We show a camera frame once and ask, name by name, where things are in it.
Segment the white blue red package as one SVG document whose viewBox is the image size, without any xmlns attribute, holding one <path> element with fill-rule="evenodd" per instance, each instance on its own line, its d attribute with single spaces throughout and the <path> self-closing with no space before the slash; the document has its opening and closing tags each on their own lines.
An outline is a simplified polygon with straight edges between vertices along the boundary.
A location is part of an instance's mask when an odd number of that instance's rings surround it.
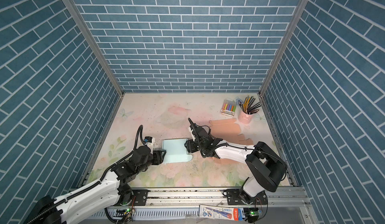
<svg viewBox="0 0 385 224">
<path fill-rule="evenodd" d="M 241 210 L 238 208 L 214 207 L 206 205 L 200 205 L 199 217 L 227 221 L 243 220 Z"/>
</svg>

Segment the box of coloured markers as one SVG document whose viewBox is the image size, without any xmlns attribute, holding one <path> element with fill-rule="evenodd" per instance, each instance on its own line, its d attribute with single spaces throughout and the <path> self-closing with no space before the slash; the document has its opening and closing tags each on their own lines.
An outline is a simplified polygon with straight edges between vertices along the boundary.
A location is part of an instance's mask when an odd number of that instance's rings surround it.
<svg viewBox="0 0 385 224">
<path fill-rule="evenodd" d="M 235 115 L 235 110 L 237 103 L 230 100 L 224 100 L 221 107 L 220 113 L 225 116 L 233 117 Z"/>
</svg>

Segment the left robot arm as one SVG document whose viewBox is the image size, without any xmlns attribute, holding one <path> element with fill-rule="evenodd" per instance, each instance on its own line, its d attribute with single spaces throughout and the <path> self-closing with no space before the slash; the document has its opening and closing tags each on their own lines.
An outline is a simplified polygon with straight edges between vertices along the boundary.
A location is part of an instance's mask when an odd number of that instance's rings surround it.
<svg viewBox="0 0 385 224">
<path fill-rule="evenodd" d="M 129 183 L 151 165 L 163 163 L 165 150 L 144 145 L 109 166 L 101 178 L 68 194 L 41 198 L 24 221 L 26 224 L 78 224 L 95 212 L 113 205 L 131 207 L 136 197 Z"/>
</svg>

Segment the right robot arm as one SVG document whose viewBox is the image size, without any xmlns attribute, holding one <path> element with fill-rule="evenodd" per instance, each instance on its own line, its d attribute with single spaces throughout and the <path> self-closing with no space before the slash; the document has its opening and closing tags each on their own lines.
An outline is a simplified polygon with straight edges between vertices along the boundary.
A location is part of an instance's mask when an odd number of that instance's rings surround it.
<svg viewBox="0 0 385 224">
<path fill-rule="evenodd" d="M 252 176 L 239 189 L 239 199 L 245 204 L 252 204 L 266 190 L 275 192 L 286 177 L 286 163 L 264 142 L 254 146 L 231 143 L 213 137 L 210 130 L 192 121 L 188 130 L 192 137 L 184 144 L 188 153 L 199 152 L 202 158 L 229 159 L 247 165 Z"/>
</svg>

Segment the pink flat paper box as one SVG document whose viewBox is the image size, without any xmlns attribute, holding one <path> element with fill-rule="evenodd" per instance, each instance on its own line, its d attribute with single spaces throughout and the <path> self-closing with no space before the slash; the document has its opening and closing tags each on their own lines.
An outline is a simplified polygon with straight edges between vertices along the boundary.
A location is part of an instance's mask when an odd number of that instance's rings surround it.
<svg viewBox="0 0 385 224">
<path fill-rule="evenodd" d="M 215 150 L 217 157 L 246 164 L 247 155 L 254 149 L 254 142 L 241 133 L 241 127 L 236 123 L 236 119 L 210 120 L 209 124 L 211 135 L 222 139 L 221 143 L 228 143 L 228 146 Z"/>
</svg>

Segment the aluminium front rail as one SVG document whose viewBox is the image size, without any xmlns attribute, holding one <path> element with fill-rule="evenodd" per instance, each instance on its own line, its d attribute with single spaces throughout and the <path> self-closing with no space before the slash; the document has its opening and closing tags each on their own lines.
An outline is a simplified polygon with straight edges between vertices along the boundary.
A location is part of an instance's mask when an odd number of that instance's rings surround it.
<svg viewBox="0 0 385 224">
<path fill-rule="evenodd" d="M 222 191 L 235 187 L 154 187 L 149 190 L 145 206 L 123 207 L 113 205 L 109 208 L 116 209 L 185 209 L 197 208 L 200 205 L 230 207 Z M 315 212 L 310 200 L 302 187 L 284 186 L 278 187 L 275 192 L 265 191 L 268 203 L 266 205 L 235 205 L 232 207 L 263 207 L 269 210 L 275 207 L 300 208 L 303 214 L 310 215 L 310 222 L 317 223 Z"/>
</svg>

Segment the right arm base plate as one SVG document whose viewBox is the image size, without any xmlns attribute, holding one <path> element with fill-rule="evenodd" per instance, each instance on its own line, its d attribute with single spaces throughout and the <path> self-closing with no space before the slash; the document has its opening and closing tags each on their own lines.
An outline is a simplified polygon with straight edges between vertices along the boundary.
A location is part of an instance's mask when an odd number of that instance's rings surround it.
<svg viewBox="0 0 385 224">
<path fill-rule="evenodd" d="M 260 192 L 255 197 L 251 197 L 241 189 L 230 188 L 222 191 L 222 195 L 227 199 L 228 205 L 266 205 L 268 199 L 265 191 Z"/>
</svg>

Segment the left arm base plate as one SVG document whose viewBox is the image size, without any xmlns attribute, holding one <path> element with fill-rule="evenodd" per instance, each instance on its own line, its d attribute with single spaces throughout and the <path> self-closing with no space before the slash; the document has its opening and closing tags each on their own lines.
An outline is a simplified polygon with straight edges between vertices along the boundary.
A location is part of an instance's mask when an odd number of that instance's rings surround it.
<svg viewBox="0 0 385 224">
<path fill-rule="evenodd" d="M 119 204 L 121 206 L 145 206 L 147 202 L 149 190 L 148 189 L 134 189 L 124 194 Z"/>
</svg>

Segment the coloured pencils bundle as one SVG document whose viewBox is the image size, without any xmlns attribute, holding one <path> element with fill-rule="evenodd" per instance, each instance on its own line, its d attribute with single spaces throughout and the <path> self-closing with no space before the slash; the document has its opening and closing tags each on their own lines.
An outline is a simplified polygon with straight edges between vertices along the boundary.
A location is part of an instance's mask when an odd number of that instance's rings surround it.
<svg viewBox="0 0 385 224">
<path fill-rule="evenodd" d="M 262 104 L 260 102 L 257 102 L 257 99 L 254 96 L 247 96 L 243 101 L 242 105 L 239 105 L 241 110 L 244 111 L 244 113 L 252 115 L 259 111 L 259 109 L 262 107 Z"/>
</svg>

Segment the pink pencil cup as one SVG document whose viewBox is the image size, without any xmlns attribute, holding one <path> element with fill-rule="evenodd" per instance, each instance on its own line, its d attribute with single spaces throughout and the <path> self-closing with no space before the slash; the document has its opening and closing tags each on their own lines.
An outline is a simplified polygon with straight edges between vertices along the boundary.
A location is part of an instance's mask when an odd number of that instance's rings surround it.
<svg viewBox="0 0 385 224">
<path fill-rule="evenodd" d="M 252 122 L 252 119 L 253 119 L 253 115 L 246 114 L 242 110 L 239 112 L 238 121 L 241 124 L 249 125 Z"/>
</svg>

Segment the light blue paper box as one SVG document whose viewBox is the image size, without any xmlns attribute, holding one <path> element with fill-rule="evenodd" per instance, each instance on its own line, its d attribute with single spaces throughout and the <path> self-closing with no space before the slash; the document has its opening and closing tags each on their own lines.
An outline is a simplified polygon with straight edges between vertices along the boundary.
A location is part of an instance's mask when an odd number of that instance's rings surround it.
<svg viewBox="0 0 385 224">
<path fill-rule="evenodd" d="M 188 139 L 163 140 L 162 149 L 166 151 L 163 164 L 189 162 L 193 156 L 187 152 L 184 146 Z"/>
</svg>

